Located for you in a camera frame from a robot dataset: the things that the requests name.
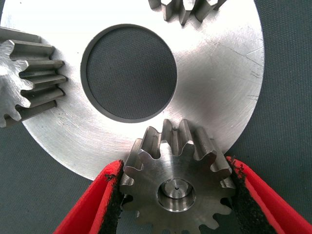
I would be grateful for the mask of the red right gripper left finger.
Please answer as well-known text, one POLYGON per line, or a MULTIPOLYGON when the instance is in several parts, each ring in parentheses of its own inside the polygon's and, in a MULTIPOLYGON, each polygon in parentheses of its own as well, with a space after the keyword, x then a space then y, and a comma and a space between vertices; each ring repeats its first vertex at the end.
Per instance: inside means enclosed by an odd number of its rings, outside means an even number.
POLYGON ((122 167, 122 160, 105 166, 54 233, 115 234, 123 199, 118 188, 122 167))

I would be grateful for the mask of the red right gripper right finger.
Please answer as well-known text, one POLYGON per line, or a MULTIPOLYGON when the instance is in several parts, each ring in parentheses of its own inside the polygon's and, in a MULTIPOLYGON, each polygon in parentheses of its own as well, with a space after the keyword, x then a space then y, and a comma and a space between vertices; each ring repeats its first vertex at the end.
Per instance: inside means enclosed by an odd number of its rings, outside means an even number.
POLYGON ((312 225, 247 164, 226 157, 236 194, 233 209, 244 234, 310 234, 312 225))

